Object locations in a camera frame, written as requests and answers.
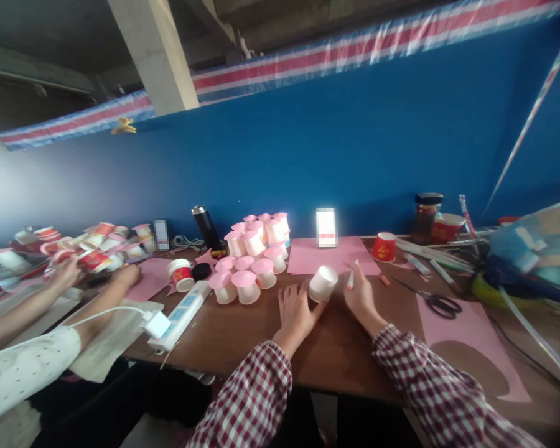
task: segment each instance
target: white shirt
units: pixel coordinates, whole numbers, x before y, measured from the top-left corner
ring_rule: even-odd
[[[0,447],[25,447],[39,433],[39,413],[22,403],[56,380],[81,351],[73,328],[0,351]]]

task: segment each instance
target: hand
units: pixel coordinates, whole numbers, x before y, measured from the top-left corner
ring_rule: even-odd
[[[297,290],[298,287],[291,285],[278,291],[282,326],[272,340],[282,348],[288,359],[292,358],[297,348],[311,333],[327,305],[326,302],[320,303],[310,311],[307,302],[308,282],[304,282],[300,290]]]
[[[83,277],[81,269],[77,266],[77,256],[72,255],[64,263],[56,266],[54,275],[48,282],[48,288],[57,291],[59,294],[66,288],[72,287]]]
[[[361,323],[369,335],[374,338],[388,323],[382,319],[373,302],[371,283],[363,274],[361,266],[355,263],[345,263],[354,273],[354,288],[349,290],[347,282],[344,284],[344,300],[348,309]]]
[[[124,268],[120,268],[112,274],[112,282],[125,285],[130,288],[141,281],[141,268],[135,264],[129,264]]]

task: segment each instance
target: black scissors handle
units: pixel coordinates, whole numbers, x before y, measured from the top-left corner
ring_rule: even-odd
[[[454,320],[456,315],[462,312],[461,306],[448,297],[438,294],[422,294],[422,296],[430,310],[444,319]]]

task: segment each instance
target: plaid shirt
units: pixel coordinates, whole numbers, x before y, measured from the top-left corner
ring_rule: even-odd
[[[542,446],[494,411],[474,378],[450,367],[412,333],[387,326],[373,341],[373,356],[434,446]],[[282,423],[291,388],[291,364],[282,349],[272,341],[259,344],[224,384],[187,446],[267,446]]]

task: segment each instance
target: table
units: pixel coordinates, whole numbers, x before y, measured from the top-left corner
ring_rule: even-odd
[[[373,240],[363,242],[368,247],[373,245]],[[194,260],[197,255],[195,250],[187,249],[169,257]],[[404,262],[404,259],[397,258],[396,261]],[[415,271],[386,263],[380,263],[380,267],[388,279],[395,276],[420,289],[453,296],[437,275],[425,283]],[[238,300],[219,305],[212,293],[181,336],[167,364],[228,377],[257,343],[270,339],[280,328],[278,288],[300,283],[309,277],[282,273],[273,288],[261,291],[261,297],[248,306]],[[400,330],[411,331],[424,339],[414,294],[396,281],[391,282],[391,287],[386,287],[379,278],[368,279],[373,286],[379,313]],[[468,286],[466,278],[455,276],[455,280],[464,289]],[[335,290],[318,325],[292,359],[294,383],[317,391],[365,396],[404,406],[390,379],[372,359],[369,336],[351,316],[339,289]],[[175,293],[166,297],[168,290],[166,287],[152,298],[165,305],[166,315],[184,296]],[[510,311],[490,306],[485,306],[485,309],[517,345],[560,378],[560,371],[553,361]],[[524,313],[560,354],[560,312],[547,304],[538,304]],[[473,375],[482,384],[488,402],[513,423],[536,436],[550,432],[560,434],[560,388],[501,340],[533,400],[531,403],[509,403],[496,399],[496,395],[507,392],[506,380],[491,362],[474,349],[461,343],[444,342],[433,346],[432,350],[455,368]],[[142,335],[124,356],[132,360],[162,363],[163,356],[156,355],[146,341],[147,337]]]

